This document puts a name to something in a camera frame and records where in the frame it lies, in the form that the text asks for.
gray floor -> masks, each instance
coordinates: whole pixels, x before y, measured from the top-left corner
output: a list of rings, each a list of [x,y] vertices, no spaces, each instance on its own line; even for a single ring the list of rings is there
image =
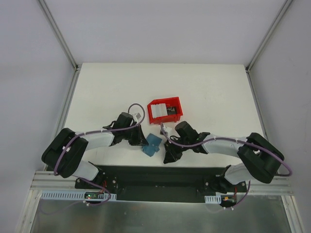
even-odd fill
[[[52,212],[71,201],[42,200]],[[36,213],[32,232],[42,233],[290,233],[280,197],[248,196],[233,211],[218,205],[109,202],[86,207],[79,203],[58,214]]]

red plastic bin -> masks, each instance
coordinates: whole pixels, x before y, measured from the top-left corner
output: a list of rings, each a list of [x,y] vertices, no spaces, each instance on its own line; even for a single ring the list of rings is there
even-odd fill
[[[168,116],[159,116],[159,117],[153,118],[152,111],[151,111],[151,105],[160,104],[160,103],[164,103],[167,108],[168,107],[176,107],[177,114],[168,115]],[[180,117],[183,115],[183,111],[181,109],[179,97],[153,100],[147,105],[147,109],[148,109],[149,123],[150,124],[160,124],[160,123],[171,122],[171,121],[177,122],[180,120]]]

white frame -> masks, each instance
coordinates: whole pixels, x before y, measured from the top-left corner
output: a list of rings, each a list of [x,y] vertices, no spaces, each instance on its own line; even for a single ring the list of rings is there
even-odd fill
[[[54,20],[51,11],[48,8],[48,5],[46,4],[45,0],[37,0],[39,6],[41,7],[44,15],[46,16],[46,19],[48,23],[50,24],[57,40],[59,41],[59,44],[63,51],[65,52],[69,62],[72,65],[72,68],[74,69],[74,75],[71,80],[71,84],[69,89],[67,90],[66,99],[63,104],[62,112],[60,115],[60,118],[57,123],[57,128],[54,133],[54,136],[56,136],[60,130],[64,127],[66,118],[68,115],[70,103],[73,97],[73,93],[77,84],[77,80],[79,77],[81,64],[77,64],[74,57],[72,56],[70,49],[65,41],[65,39],[62,36],[62,33],[60,32],[56,21]],[[269,39],[275,32],[276,28],[278,27],[280,21],[284,18],[286,12],[292,5],[294,0],[285,0],[284,4],[280,8],[277,16],[275,17],[274,21],[272,22],[270,28],[268,29],[267,33],[263,37],[260,45],[258,46],[254,56],[252,57],[251,61],[249,62],[249,65],[246,67],[245,72],[247,73],[247,77],[249,80],[249,84],[251,87],[251,91],[253,94],[254,102],[256,105],[256,109],[258,112],[259,120],[261,123],[262,131],[264,133],[264,136],[266,139],[268,139],[263,121],[261,116],[261,110],[258,105],[258,99],[254,90],[254,87],[252,85],[251,77],[250,77],[250,70],[256,63],[258,57],[260,56],[263,49],[266,47]],[[17,232],[19,233],[29,233],[32,224],[35,218],[35,213],[38,207],[38,203],[40,200],[40,196],[42,194],[43,190],[67,190],[67,191],[74,191],[74,177],[69,177],[67,179],[63,179],[60,177],[55,177],[51,172],[48,171],[37,171],[35,173],[33,183],[31,185],[30,191],[28,193],[28,197],[26,200],[26,204],[24,206],[24,209],[22,211],[21,219],[19,220],[18,226],[17,226]],[[288,182],[287,178],[275,178],[272,181],[273,185],[269,186],[262,183],[253,183],[250,195],[277,195],[281,196],[285,208],[285,212],[288,218],[289,225],[291,227],[291,231],[293,233],[303,233],[304,227],[302,224],[302,220],[300,217],[300,213],[295,201],[294,193],[291,189],[291,186]]]

white tabletop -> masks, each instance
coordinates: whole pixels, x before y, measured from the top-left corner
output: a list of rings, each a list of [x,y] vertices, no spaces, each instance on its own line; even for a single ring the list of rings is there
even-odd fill
[[[100,129],[126,112],[132,103],[146,110],[145,137],[159,134],[150,125],[147,104],[154,99],[180,98],[186,120],[198,133],[241,137],[262,134],[259,117],[243,65],[107,64],[84,63],[70,105],[66,127],[76,132]],[[87,151],[83,159],[98,165],[123,166],[227,166],[241,161],[221,154],[197,154],[191,150],[163,165],[165,150],[149,157],[127,141],[113,147]]]

white wall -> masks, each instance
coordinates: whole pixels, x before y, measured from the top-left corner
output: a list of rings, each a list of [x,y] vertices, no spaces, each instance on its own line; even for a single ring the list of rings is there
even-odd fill
[[[285,0],[47,0],[76,61],[244,64]]]
[[[251,71],[269,139],[294,170],[291,183],[311,232],[311,1],[297,0]]]
[[[15,231],[73,76],[35,0],[0,2],[0,232]]]

